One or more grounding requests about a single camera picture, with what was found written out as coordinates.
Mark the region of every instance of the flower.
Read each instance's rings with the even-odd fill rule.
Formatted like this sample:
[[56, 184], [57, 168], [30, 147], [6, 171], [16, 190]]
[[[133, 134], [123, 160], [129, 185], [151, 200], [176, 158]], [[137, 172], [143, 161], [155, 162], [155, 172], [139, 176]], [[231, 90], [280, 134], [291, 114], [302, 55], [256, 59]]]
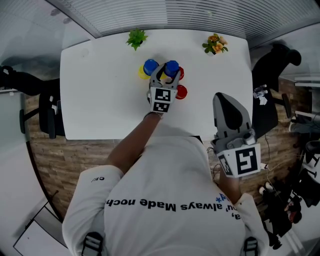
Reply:
[[214, 51], [215, 51], [215, 53], [216, 54], [220, 54], [220, 53], [222, 53], [222, 48], [223, 48], [224, 46], [222, 45], [222, 43], [220, 43], [220, 42], [217, 42], [216, 43], [216, 46], [212, 46], [212, 49], [214, 49]]
[[218, 41], [219, 37], [217, 35], [211, 35], [208, 37], [208, 39], [215, 42]]
[[228, 42], [224, 39], [223, 36], [220, 36], [220, 42], [221, 42], [222, 44], [224, 44], [224, 45], [227, 45], [227, 44], [228, 44]]

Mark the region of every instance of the white table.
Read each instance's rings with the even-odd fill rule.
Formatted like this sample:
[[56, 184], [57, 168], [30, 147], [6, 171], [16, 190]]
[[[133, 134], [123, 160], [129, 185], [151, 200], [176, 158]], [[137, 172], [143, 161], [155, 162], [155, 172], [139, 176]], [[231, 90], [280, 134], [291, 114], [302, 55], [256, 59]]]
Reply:
[[213, 97], [222, 92], [237, 99], [252, 116], [252, 75], [245, 39], [220, 34], [229, 52], [209, 56], [202, 44], [212, 32], [180, 29], [146, 30], [148, 38], [135, 51], [128, 33], [87, 41], [62, 51], [61, 108], [69, 140], [123, 139], [150, 111], [149, 80], [138, 70], [147, 59], [175, 60], [184, 68], [180, 81], [188, 94], [175, 100], [154, 133], [200, 135], [210, 140], [214, 126]]

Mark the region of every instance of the white shoe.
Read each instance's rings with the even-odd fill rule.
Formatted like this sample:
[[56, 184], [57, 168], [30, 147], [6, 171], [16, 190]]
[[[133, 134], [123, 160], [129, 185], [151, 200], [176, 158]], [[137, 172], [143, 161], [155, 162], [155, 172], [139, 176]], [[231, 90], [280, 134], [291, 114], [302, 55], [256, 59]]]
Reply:
[[[293, 116], [292, 118], [291, 118], [291, 120], [296, 120], [297, 118], [295, 117], [295, 116]], [[289, 130], [289, 132], [291, 132], [291, 126], [294, 124], [294, 122], [290, 122], [290, 125], [289, 125], [289, 128], [288, 128], [288, 130]]]
[[264, 191], [266, 191], [266, 189], [265, 189], [263, 186], [261, 186], [261, 187], [259, 188], [259, 194], [263, 195], [263, 194], [264, 194]]
[[264, 186], [267, 190], [274, 190], [274, 188], [271, 186], [269, 182], [266, 182]]

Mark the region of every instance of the black and white square marker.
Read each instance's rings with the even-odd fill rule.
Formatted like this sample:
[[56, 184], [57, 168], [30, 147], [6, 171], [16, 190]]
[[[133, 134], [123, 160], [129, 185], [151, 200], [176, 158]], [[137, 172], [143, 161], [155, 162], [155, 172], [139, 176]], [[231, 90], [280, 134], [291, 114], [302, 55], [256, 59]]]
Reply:
[[256, 150], [254, 147], [235, 152], [238, 174], [245, 174], [258, 169]]
[[231, 171], [231, 169], [230, 169], [230, 166], [229, 166], [229, 164], [228, 164], [227, 159], [225, 158], [225, 156], [222, 154], [222, 155], [220, 155], [218, 158], [219, 158], [219, 160], [220, 160], [220, 163], [221, 163], [221, 165], [222, 165], [222, 168], [223, 168], [225, 174], [226, 174], [226, 175], [232, 175], [232, 171]]
[[169, 103], [155, 102], [153, 105], [153, 111], [166, 113], [168, 112], [169, 106]]
[[171, 100], [171, 91], [165, 89], [155, 90], [155, 100], [169, 102]]

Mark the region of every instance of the green plant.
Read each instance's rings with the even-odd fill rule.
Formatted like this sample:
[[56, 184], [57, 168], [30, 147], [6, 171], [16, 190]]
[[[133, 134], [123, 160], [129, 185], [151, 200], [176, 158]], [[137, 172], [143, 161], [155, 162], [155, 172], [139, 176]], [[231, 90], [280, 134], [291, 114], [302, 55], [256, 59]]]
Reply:
[[148, 36], [145, 35], [144, 30], [140, 30], [140, 29], [136, 28], [135, 30], [130, 30], [129, 39], [128, 39], [128, 41], [126, 41], [126, 43], [128, 45], [131, 44], [131, 47], [133, 47], [134, 50], [136, 51], [137, 48], [142, 43], [142, 41], [145, 41], [147, 39], [147, 37]]
[[207, 43], [203, 43], [202, 47], [205, 48], [204, 52], [207, 54], [209, 52], [215, 54], [224, 53], [225, 51], [229, 51], [225, 45], [227, 45], [227, 41], [222, 37], [218, 36], [218, 34], [214, 33], [213, 35], [208, 37]]

